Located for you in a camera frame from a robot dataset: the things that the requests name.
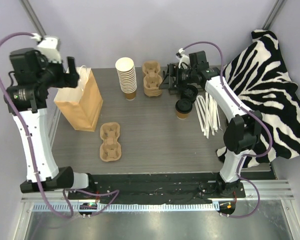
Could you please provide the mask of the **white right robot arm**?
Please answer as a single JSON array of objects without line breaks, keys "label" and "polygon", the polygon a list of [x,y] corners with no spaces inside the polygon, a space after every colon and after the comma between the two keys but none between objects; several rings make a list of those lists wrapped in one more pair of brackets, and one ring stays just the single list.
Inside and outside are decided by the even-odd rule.
[{"label": "white right robot arm", "polygon": [[211,68],[204,51],[185,53],[180,48],[176,53],[178,63],[168,65],[164,80],[168,90],[180,94],[175,104],[177,117],[184,119],[199,98],[197,86],[216,101],[228,121],[223,135],[226,153],[218,172],[214,192],[220,197],[231,196],[240,187],[240,176],[246,158],[261,138],[263,117],[260,111],[253,111],[233,92],[217,67]]}]

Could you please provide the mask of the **brown pulp cup carrier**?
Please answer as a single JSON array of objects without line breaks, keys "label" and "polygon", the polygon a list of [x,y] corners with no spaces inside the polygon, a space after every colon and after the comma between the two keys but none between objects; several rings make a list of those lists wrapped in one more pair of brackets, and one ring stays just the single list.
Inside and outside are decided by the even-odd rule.
[{"label": "brown pulp cup carrier", "polygon": [[121,144],[118,142],[121,127],[117,122],[107,122],[100,127],[100,159],[104,162],[118,161],[122,156]]}]

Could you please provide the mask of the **black plastic cup lid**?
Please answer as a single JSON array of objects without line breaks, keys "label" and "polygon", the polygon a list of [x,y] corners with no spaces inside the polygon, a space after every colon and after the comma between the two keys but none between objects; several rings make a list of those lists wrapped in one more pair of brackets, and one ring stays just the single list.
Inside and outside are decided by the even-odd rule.
[{"label": "black plastic cup lid", "polygon": [[185,112],[185,111],[191,112],[193,109],[193,104],[189,99],[182,98],[176,102],[175,109],[178,109],[182,112]]}]

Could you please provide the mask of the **brown paper bag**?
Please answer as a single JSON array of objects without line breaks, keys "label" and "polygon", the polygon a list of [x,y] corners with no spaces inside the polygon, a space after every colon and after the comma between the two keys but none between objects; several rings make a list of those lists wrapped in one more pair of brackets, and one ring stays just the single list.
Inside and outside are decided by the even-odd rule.
[{"label": "brown paper bag", "polygon": [[75,130],[94,132],[103,98],[92,69],[82,65],[76,71],[79,74],[78,86],[59,88],[54,103]]}]

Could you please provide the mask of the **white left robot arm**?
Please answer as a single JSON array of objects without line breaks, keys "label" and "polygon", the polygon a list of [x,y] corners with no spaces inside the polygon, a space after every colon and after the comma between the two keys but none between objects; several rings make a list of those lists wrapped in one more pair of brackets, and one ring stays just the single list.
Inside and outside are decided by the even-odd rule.
[{"label": "white left robot arm", "polygon": [[6,89],[15,106],[9,106],[8,111],[19,129],[27,164],[21,192],[79,189],[83,198],[92,199],[97,192],[92,175],[74,172],[70,166],[57,166],[47,128],[49,88],[75,88],[78,85],[74,57],[67,57],[68,72],[61,61],[50,60],[46,53],[34,48],[12,51],[9,60],[17,85]]}]

